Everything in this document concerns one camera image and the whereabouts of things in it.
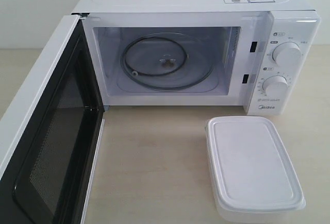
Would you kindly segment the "white upper power knob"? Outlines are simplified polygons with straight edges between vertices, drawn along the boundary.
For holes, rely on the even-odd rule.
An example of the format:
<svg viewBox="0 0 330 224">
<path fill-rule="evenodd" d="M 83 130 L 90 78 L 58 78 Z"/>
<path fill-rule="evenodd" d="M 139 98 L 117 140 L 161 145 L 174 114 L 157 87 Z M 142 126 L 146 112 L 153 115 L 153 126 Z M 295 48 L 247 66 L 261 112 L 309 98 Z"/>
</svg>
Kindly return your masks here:
<svg viewBox="0 0 330 224">
<path fill-rule="evenodd" d="M 277 46 L 273 53 L 273 61 L 278 65 L 294 64 L 301 59 L 302 52 L 294 42 L 285 42 Z"/>
</svg>

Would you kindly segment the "white microwave oven body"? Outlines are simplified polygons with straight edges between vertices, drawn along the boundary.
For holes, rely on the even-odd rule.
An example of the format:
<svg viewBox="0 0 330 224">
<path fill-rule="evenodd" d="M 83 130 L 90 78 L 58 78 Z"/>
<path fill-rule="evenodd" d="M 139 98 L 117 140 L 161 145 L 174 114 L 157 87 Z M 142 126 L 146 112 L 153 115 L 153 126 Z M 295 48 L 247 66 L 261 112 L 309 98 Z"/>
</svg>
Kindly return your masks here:
<svg viewBox="0 0 330 224">
<path fill-rule="evenodd" d="M 248 115 L 283 113 L 315 38 L 320 16 L 306 0 L 233 3 L 224 0 L 80 0 L 81 15 L 105 106 L 241 106 Z M 202 82 L 179 91 L 156 91 L 131 80 L 120 58 L 135 39 L 179 32 L 202 40 L 214 68 Z M 301 59 L 278 65 L 274 49 L 294 42 Z M 269 97 L 263 82 L 283 76 L 284 96 Z"/>
</svg>

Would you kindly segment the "white microwave door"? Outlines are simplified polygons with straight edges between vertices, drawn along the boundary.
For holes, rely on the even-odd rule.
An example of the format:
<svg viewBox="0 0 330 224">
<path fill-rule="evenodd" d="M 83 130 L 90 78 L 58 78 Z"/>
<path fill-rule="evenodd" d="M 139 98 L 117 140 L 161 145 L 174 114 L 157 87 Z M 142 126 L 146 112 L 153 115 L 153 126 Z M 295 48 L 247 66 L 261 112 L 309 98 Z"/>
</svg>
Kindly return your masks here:
<svg viewBox="0 0 330 224">
<path fill-rule="evenodd" d="M 64 16 L 1 119 L 1 223 L 83 223 L 104 106 L 81 15 Z"/>
</svg>

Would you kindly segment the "glass turntable plate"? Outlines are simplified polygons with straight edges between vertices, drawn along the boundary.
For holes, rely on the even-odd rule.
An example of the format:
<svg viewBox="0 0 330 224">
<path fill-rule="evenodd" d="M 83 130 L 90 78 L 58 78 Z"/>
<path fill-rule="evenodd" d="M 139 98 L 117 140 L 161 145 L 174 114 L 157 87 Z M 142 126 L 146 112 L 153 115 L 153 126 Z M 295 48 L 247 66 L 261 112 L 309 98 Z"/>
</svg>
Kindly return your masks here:
<svg viewBox="0 0 330 224">
<path fill-rule="evenodd" d="M 120 58 L 134 82 L 156 91 L 179 91 L 205 80 L 213 71 L 205 43 L 179 32 L 157 32 L 130 42 Z"/>
</svg>

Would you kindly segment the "white lower timer knob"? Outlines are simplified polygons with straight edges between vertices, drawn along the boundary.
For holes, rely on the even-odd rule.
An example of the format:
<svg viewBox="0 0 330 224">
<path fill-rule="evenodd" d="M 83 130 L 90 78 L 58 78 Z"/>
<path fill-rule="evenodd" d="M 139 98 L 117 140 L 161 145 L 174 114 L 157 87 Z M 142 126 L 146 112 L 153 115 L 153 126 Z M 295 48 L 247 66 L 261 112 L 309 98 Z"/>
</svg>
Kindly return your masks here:
<svg viewBox="0 0 330 224">
<path fill-rule="evenodd" d="M 272 76 L 263 82 L 262 89 L 269 97 L 280 97 L 286 94 L 288 83 L 283 76 Z"/>
</svg>

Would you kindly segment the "white lidded plastic container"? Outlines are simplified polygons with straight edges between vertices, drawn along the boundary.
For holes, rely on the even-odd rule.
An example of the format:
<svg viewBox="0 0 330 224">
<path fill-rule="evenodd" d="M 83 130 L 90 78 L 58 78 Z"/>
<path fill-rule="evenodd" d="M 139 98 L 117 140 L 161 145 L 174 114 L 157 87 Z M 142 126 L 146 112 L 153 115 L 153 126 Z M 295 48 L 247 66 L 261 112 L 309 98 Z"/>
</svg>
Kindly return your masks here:
<svg viewBox="0 0 330 224">
<path fill-rule="evenodd" d="M 221 116 L 205 127 L 213 197 L 232 223 L 274 223 L 306 200 L 274 124 L 260 116 Z"/>
</svg>

